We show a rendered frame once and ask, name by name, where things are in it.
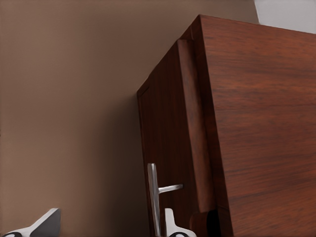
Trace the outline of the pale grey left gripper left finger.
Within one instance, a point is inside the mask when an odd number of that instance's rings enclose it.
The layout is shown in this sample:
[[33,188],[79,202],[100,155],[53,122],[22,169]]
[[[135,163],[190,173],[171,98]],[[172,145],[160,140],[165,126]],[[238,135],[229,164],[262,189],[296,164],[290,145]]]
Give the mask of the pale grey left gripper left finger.
[[31,226],[10,231],[2,237],[59,237],[61,210],[52,208]]

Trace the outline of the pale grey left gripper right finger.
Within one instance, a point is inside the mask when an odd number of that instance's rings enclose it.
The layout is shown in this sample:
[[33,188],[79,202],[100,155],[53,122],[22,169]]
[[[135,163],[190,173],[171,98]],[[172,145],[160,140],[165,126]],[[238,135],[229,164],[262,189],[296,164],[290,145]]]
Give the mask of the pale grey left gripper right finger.
[[196,237],[193,231],[178,227],[175,224],[174,214],[171,208],[165,209],[165,228],[167,237]]

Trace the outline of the silver drawer handle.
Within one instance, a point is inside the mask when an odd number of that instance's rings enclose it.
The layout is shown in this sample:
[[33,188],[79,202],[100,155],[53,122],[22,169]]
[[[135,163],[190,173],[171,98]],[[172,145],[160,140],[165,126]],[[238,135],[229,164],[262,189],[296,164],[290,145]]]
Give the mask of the silver drawer handle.
[[151,208],[152,208],[152,215],[153,215],[154,231],[155,231],[155,236],[159,237],[161,236],[159,195],[162,193],[182,189],[183,184],[159,187],[156,164],[148,163],[147,171],[148,171],[149,193],[150,193]]

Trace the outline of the dark wooden drawer front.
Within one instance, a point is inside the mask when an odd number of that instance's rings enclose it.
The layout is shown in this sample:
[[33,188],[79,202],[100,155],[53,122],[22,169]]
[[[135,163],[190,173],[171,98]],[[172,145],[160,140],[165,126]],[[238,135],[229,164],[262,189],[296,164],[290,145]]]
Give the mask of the dark wooden drawer front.
[[198,237],[221,237],[201,104],[194,44],[180,39],[137,92],[143,164],[156,165],[159,210]]

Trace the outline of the dark wooden drawer cabinet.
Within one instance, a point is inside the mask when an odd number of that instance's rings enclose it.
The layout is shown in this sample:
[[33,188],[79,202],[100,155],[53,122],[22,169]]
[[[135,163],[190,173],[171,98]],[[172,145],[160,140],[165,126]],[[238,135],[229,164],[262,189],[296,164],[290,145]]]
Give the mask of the dark wooden drawer cabinet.
[[199,15],[178,40],[194,44],[221,237],[316,237],[316,35]]

